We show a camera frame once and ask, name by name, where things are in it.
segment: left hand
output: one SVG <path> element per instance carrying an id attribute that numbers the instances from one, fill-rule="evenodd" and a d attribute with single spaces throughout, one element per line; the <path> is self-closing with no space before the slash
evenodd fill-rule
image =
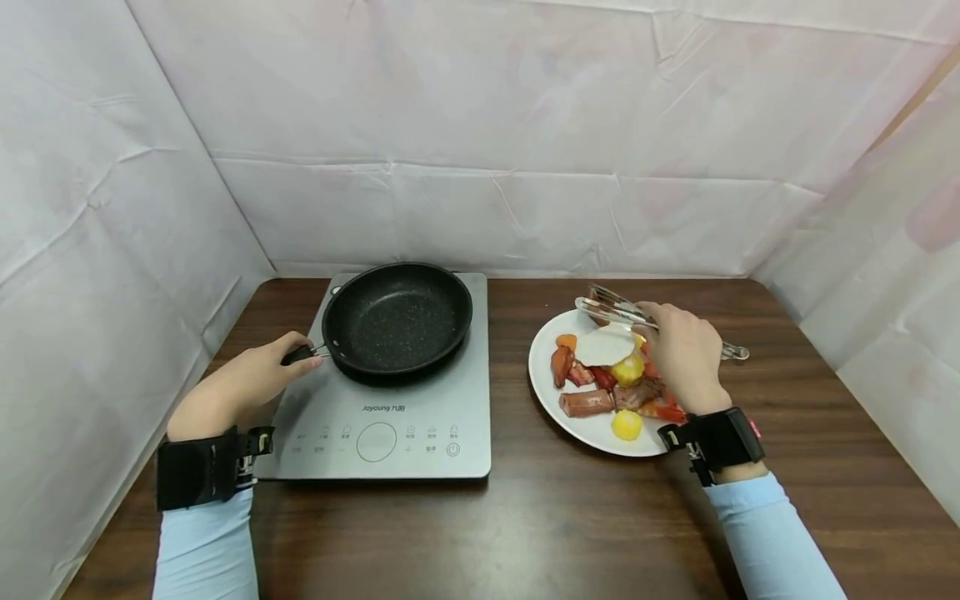
<path id="1" fill-rule="evenodd" d="M 313 343 L 291 331 L 266 346 L 244 350 L 186 395 L 167 424 L 167 437 L 180 442 L 223 435 L 245 410 L 266 404 L 323 363 L 313 357 L 280 365 L 287 352 L 303 345 Z"/>

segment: wrist strap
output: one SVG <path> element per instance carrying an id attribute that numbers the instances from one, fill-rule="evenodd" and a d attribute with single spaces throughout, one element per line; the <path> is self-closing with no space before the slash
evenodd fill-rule
<path id="1" fill-rule="evenodd" d="M 156 507 L 160 511 L 226 502 L 256 483 L 254 457 L 274 451 L 274 428 L 255 427 L 239 435 L 163 442 L 156 450 Z"/>
<path id="2" fill-rule="evenodd" d="M 765 455 L 756 425 L 736 407 L 702 417 L 688 415 L 686 423 L 665 425 L 657 433 L 668 451 L 686 449 L 690 470 L 705 487 L 714 485 L 713 473 L 756 463 Z"/>

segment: gray induction cooktop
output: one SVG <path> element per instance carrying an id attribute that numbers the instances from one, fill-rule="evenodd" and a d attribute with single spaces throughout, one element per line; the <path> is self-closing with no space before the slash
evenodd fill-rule
<path id="1" fill-rule="evenodd" d="M 308 336 L 323 342 L 330 281 Z M 372 388 L 327 361 L 287 388 L 274 416 L 275 449 L 253 466 L 261 479 L 469 479 L 491 468 L 487 278 L 457 274 L 473 299 L 473 320 L 439 372 L 396 388 Z"/>

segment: frying pan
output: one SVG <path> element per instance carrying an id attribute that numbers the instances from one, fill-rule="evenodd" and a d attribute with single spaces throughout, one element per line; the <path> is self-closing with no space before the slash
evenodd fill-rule
<path id="1" fill-rule="evenodd" d="M 370 269 L 334 290 L 321 329 L 330 359 L 364 383 L 401 383 L 432 372 L 464 341 L 473 302 L 450 271 L 421 262 Z M 288 365 L 316 355 L 302 346 Z"/>

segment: dark wood tabletop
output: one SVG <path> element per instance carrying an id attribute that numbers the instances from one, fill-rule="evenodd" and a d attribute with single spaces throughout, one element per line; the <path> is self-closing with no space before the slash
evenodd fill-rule
<path id="1" fill-rule="evenodd" d="M 326 280 L 256 292 L 211 365 L 306 332 Z M 266 599 L 739 598 L 732 560 L 684 456 L 595 451 L 543 413 L 527 379 L 541 325 L 581 280 L 490 281 L 493 466 L 473 483 L 257 486 L 252 536 Z M 850 598 L 957 598 L 960 531 L 783 308 L 747 280 L 631 280 L 751 350 L 723 384 L 763 431 L 778 476 Z M 144 470 L 67 591 L 149 598 L 159 519 Z"/>

